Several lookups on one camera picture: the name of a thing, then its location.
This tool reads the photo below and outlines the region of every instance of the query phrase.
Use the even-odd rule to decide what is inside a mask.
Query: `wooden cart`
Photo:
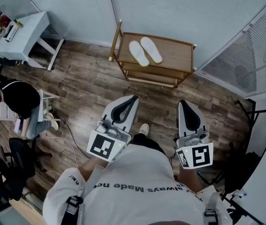
[[[122,20],[119,21],[114,35],[109,61],[116,60],[125,79],[176,88],[196,70],[193,67],[195,44],[147,34],[122,32],[121,24]],[[116,55],[115,46],[118,36],[120,36],[121,41]],[[133,40],[140,42],[142,37],[149,37],[153,40],[163,58],[162,63],[154,63],[145,52],[150,64],[147,67],[142,67],[132,57],[129,51],[129,43]]]

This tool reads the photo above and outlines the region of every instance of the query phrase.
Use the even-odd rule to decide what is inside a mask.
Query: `white t-shirt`
[[[63,172],[44,201],[43,216],[48,225],[61,223],[66,200],[78,195],[85,180],[77,168]],[[130,144],[110,163],[94,189],[84,199],[84,225],[148,225],[161,221],[204,224],[203,215],[210,186],[199,193],[176,182],[166,156],[159,151]],[[221,200],[217,201],[222,225],[232,221]]]

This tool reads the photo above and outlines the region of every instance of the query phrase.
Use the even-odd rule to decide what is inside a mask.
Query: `red object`
[[[6,15],[2,15],[0,17],[0,27],[6,28],[9,23],[10,23],[10,18],[7,17]]]

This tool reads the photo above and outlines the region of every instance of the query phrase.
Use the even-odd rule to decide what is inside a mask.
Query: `wooden shelf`
[[[132,81],[139,81],[144,83],[151,83],[166,87],[174,87],[176,85],[176,79],[175,78],[169,78],[164,76],[157,76],[152,74],[146,74],[146,73],[139,73],[139,72],[132,72],[127,71],[126,75],[129,80]]]
[[[159,53],[163,58],[162,63],[156,64],[146,53],[151,66],[170,68],[177,71],[192,73],[193,44],[164,37],[124,32],[116,60],[118,62],[138,64],[138,62],[130,54],[129,43],[134,40],[140,42],[142,37],[149,37],[155,43]]]
[[[178,72],[175,70],[162,68],[162,67],[153,67],[153,66],[142,67],[139,64],[127,63],[127,62],[123,63],[122,69],[126,71],[141,72],[141,73],[160,75],[177,79],[184,79],[185,77],[184,72]]]

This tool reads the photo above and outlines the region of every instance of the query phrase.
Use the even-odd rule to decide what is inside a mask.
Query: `wooden floor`
[[[228,143],[239,146],[248,130],[247,119],[234,101],[241,99],[230,91],[195,75],[190,76],[177,89],[163,88],[124,79],[115,62],[109,62],[109,49],[67,41],[61,48],[54,70],[47,71],[26,65],[5,67],[2,74],[30,83],[36,89],[60,96],[53,102],[55,113],[70,126],[77,144],[85,149],[89,134],[96,128],[96,122],[106,105],[127,95],[137,95],[140,105],[137,119],[131,130],[134,135],[142,123],[150,124],[149,137],[160,144],[167,157],[174,154],[174,134],[176,133],[177,104],[186,99],[199,106],[206,117],[210,139],[214,142],[214,165],[200,170],[208,180],[222,168],[229,153]],[[47,58],[40,58],[46,63]],[[245,108],[251,105],[242,100]],[[74,145],[70,132],[64,124],[58,131],[50,129],[47,136],[66,138]],[[0,146],[9,151],[8,139],[16,137],[11,121],[0,121]],[[36,175],[28,179],[27,186],[33,193],[45,198],[60,174],[69,167],[76,166],[72,147],[62,139],[48,138],[41,134],[37,147],[50,152],[53,158],[41,157],[40,161],[47,173],[36,169]],[[87,159],[75,147],[79,164]],[[174,172],[178,173],[179,161],[173,160]]]

